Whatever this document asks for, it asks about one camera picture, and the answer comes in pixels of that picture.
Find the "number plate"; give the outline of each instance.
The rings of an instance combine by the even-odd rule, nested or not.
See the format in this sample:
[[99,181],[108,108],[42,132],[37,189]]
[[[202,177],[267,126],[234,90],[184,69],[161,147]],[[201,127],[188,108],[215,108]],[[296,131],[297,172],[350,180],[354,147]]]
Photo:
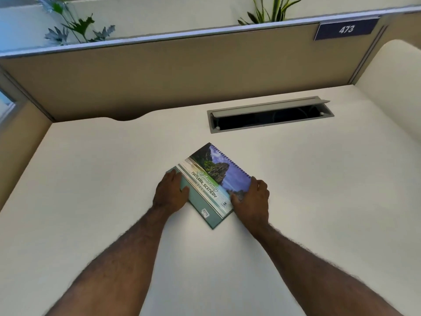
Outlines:
[[324,39],[335,39],[370,34],[380,18],[368,18],[345,22],[322,23],[316,33],[315,41]]

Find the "sticker label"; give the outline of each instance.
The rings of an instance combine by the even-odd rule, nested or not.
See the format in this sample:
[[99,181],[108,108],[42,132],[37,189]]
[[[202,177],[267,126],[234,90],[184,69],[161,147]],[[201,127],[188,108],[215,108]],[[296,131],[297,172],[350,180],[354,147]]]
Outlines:
[[208,218],[209,217],[209,213],[208,213],[208,211],[205,208],[201,211],[201,213],[202,213],[202,216],[204,218]]

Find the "white desk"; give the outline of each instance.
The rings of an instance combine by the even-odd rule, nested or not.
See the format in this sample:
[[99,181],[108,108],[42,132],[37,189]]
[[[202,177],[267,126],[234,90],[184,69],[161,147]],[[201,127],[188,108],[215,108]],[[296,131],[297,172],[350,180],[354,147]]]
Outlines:
[[[313,95],[335,117],[209,132],[209,109]],[[419,315],[421,147],[352,85],[53,124],[0,212],[0,313],[44,313],[207,142],[268,183],[276,228]],[[164,229],[141,314],[303,312],[235,214],[212,231],[187,204]]]

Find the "right hand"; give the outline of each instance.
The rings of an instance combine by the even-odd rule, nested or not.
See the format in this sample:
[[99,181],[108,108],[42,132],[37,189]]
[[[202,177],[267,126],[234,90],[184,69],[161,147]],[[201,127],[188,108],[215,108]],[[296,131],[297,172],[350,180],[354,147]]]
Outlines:
[[256,180],[254,176],[242,201],[239,201],[235,194],[231,194],[234,212],[254,237],[269,225],[268,199],[267,184],[262,180]]

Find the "left hand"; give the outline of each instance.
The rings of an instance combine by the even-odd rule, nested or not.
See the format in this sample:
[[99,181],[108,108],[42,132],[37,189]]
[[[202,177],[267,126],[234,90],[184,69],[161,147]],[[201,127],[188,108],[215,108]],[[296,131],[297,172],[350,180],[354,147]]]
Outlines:
[[171,215],[177,212],[189,199],[189,187],[180,190],[182,174],[172,170],[164,175],[159,182],[152,207],[162,208]]

